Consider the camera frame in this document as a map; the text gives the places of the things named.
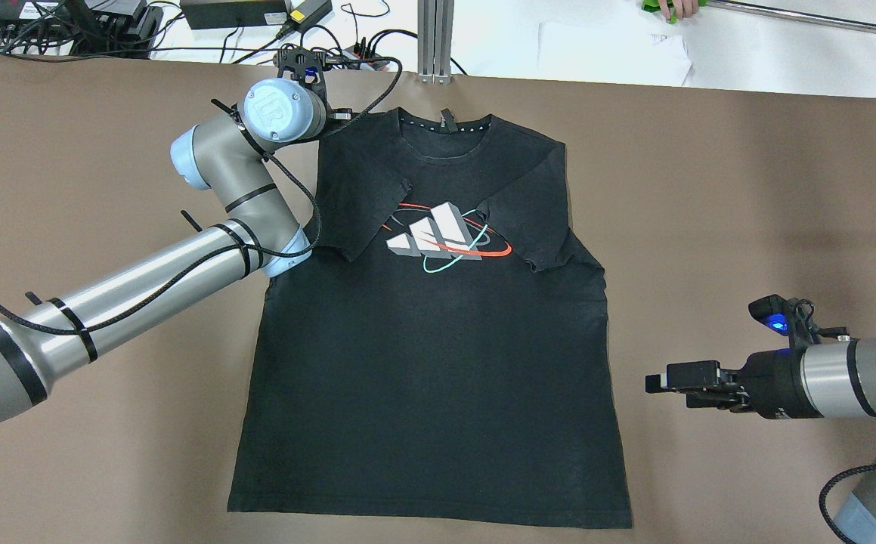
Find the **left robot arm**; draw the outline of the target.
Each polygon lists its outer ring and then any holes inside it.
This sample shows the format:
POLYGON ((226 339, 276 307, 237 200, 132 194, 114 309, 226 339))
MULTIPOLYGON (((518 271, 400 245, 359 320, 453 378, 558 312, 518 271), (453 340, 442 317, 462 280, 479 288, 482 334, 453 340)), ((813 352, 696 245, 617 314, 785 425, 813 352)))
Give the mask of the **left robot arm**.
POLYGON ((22 317, 0 310, 0 422, 48 398, 55 383, 256 271, 275 277, 310 257, 313 236, 266 168, 283 146, 330 127, 326 84, 271 77, 189 128, 169 149, 190 186, 212 190, 227 220, 105 279, 49 298, 22 317))

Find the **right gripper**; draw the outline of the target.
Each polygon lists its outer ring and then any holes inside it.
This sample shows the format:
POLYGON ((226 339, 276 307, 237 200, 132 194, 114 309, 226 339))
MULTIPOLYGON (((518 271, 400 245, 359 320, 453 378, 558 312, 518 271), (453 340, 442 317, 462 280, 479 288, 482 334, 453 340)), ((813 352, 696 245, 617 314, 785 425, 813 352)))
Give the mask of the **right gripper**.
POLYGON ((645 376, 645 393, 687 391, 687 409, 756 413, 766 419, 822 418, 803 380, 804 349, 776 349, 748 356, 741 369, 724 369, 717 361, 670 363, 665 372, 645 376), (717 392, 725 385, 737 392, 717 392))

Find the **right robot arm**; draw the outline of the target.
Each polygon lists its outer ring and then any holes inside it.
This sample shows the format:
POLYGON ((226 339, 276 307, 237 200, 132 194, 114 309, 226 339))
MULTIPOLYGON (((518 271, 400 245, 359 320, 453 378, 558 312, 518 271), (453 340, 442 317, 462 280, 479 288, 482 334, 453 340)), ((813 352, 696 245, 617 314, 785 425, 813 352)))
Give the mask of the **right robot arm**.
MULTIPOLYGON (((673 363, 645 377, 645 392, 686 396, 690 409, 774 420, 876 418, 876 338, 750 354, 741 369, 714 360, 673 363)), ((876 543, 876 457, 822 486, 818 506, 844 543, 876 543)))

